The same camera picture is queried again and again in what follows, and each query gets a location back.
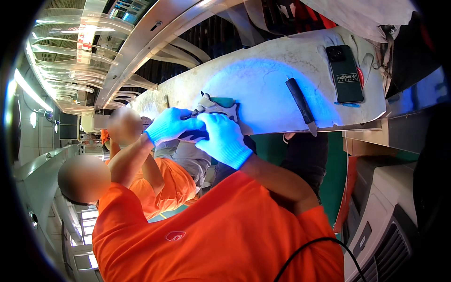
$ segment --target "adidas logo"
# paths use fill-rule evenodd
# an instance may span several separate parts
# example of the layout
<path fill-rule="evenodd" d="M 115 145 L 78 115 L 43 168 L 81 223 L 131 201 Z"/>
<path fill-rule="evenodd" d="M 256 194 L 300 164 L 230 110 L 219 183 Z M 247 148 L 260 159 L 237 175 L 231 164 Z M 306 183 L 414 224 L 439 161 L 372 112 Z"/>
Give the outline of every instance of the adidas logo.
<path fill-rule="evenodd" d="M 339 74 L 337 75 L 337 80 L 338 83 L 343 83 L 359 81 L 359 78 L 357 77 L 357 74 Z"/>
<path fill-rule="evenodd" d="M 354 78 L 355 78 L 355 74 L 353 74 L 353 75 L 345 74 L 345 75 L 341 75 L 338 77 L 338 79 L 354 79 Z"/>

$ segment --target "blue glove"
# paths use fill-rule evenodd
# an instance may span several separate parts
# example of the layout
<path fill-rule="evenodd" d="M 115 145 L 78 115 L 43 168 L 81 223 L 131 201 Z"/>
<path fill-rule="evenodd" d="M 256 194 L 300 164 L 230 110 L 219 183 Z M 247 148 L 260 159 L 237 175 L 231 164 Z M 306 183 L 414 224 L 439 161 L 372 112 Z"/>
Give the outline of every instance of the blue glove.
<path fill-rule="evenodd" d="M 198 119 L 181 120 L 182 117 L 190 115 L 191 111 L 187 109 L 165 109 L 144 132 L 156 147 L 162 142 L 176 139 L 187 130 L 196 130 L 204 126 Z"/>
<path fill-rule="evenodd" d="M 210 140 L 197 142 L 197 148 L 234 169 L 239 169 L 252 155 L 252 150 L 244 144 L 238 124 L 226 115 L 202 113 L 197 119 L 205 123 L 210 136 Z"/>

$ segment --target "orange t-shirt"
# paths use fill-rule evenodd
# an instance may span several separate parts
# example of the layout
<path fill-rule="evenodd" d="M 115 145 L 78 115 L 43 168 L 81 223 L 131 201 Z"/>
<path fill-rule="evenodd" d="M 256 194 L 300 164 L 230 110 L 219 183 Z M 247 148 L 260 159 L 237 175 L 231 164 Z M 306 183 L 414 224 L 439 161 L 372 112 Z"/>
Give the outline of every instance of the orange t-shirt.
<path fill-rule="evenodd" d="M 296 217 L 240 171 L 163 221 L 148 223 L 135 194 L 117 183 L 99 213 L 93 251 L 109 282 L 273 281 L 300 246 L 335 237 L 321 206 Z M 309 246 L 280 281 L 344 281 L 341 247 Z"/>
<path fill-rule="evenodd" d="M 175 210 L 196 195 L 196 183 L 184 168 L 167 158 L 156 158 L 155 162 L 165 181 L 158 196 L 155 196 L 149 181 L 144 179 L 142 169 L 139 169 L 130 185 L 130 190 L 141 202 L 146 219 Z"/>

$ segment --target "forearm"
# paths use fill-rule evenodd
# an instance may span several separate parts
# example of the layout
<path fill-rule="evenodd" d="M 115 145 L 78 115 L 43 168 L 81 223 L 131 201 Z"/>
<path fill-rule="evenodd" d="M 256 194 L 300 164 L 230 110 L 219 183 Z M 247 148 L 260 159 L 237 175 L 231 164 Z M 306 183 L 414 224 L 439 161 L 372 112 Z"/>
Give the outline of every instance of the forearm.
<path fill-rule="evenodd" d="M 113 139 L 110 138 L 110 160 L 120 151 L 120 146 L 118 143 L 114 142 Z"/>
<path fill-rule="evenodd" d="M 135 175 L 143 166 L 154 145 L 146 134 L 124 150 L 118 152 L 110 161 L 111 181 L 130 187 Z"/>
<path fill-rule="evenodd" d="M 240 168 L 258 183 L 281 197 L 294 202 L 295 214 L 318 206 L 312 188 L 299 175 L 251 155 Z"/>
<path fill-rule="evenodd" d="M 142 168 L 144 179 L 146 179 L 149 182 L 150 186 L 152 186 L 155 195 L 158 195 L 161 190 L 163 190 L 165 181 L 163 179 L 163 175 L 161 175 L 160 168 L 156 164 L 151 154 L 147 156 Z"/>

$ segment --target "phone case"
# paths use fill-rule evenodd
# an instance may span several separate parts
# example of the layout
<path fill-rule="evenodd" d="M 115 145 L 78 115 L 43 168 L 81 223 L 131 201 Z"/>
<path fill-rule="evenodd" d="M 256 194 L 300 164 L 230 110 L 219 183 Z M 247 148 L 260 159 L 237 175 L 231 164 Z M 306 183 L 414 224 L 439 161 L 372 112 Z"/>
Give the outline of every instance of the phone case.
<path fill-rule="evenodd" d="M 347 45 L 326 48 L 339 103 L 357 103 L 364 100 L 359 75 L 351 48 Z"/>

